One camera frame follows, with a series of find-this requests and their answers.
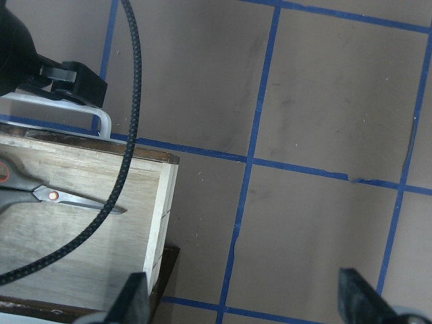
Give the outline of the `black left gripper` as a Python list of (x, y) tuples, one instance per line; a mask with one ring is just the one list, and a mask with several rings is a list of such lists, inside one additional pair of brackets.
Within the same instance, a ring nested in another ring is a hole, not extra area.
[(107, 83), (83, 63), (42, 64), (27, 27), (1, 7), (1, 95), (17, 89), (53, 101), (102, 108)]

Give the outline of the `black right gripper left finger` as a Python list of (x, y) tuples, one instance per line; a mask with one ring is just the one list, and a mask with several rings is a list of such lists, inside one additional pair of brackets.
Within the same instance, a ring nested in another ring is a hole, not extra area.
[(145, 272), (131, 273), (104, 323), (148, 323), (150, 302)]

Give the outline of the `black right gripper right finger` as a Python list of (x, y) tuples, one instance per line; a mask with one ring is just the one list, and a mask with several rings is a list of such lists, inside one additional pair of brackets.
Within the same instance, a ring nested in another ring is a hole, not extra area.
[(341, 268), (338, 272), (337, 309), (347, 324), (431, 322), (419, 313), (391, 307), (353, 268)]

